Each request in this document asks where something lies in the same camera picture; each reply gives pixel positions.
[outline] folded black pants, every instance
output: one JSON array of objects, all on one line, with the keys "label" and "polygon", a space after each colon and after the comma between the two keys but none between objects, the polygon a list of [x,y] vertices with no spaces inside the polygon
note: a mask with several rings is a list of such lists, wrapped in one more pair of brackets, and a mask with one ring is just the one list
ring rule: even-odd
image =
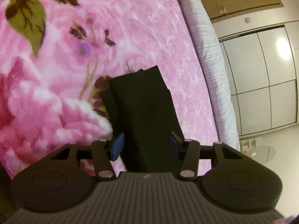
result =
[{"label": "folded black pants", "polygon": [[158,66],[113,78],[109,85],[101,98],[113,134],[125,134],[121,157],[127,170],[177,173],[181,162],[171,154],[169,132],[184,137]]}]

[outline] pink floral blanket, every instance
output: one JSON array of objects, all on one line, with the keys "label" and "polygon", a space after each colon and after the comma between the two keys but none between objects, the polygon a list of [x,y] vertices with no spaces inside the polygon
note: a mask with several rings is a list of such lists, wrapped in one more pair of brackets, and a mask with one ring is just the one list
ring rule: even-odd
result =
[{"label": "pink floral blanket", "polygon": [[[217,141],[177,0],[0,0],[0,161],[10,177],[68,142],[110,138],[99,93],[155,65],[185,137]],[[125,170],[121,159],[113,167]]]}]

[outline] black garment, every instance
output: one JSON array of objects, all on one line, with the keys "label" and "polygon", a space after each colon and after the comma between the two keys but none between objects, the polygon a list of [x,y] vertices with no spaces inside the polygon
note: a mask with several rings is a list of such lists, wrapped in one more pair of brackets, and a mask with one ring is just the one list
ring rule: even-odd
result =
[{"label": "black garment", "polygon": [[109,85],[101,98],[113,134],[125,133],[121,157],[127,170],[177,173],[181,162],[170,152],[169,132],[184,137],[158,66],[113,78]]}]

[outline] flower print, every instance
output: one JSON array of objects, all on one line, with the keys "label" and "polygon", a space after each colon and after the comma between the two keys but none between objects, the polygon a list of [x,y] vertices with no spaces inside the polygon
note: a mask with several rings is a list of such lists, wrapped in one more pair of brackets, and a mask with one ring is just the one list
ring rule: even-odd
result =
[{"label": "flower print", "polygon": [[90,47],[85,42],[78,42],[78,53],[81,57],[88,57],[90,55]]},{"label": "flower print", "polygon": [[90,25],[93,25],[95,19],[96,19],[96,15],[95,13],[87,13],[85,15],[85,18],[86,18],[86,22]]}]

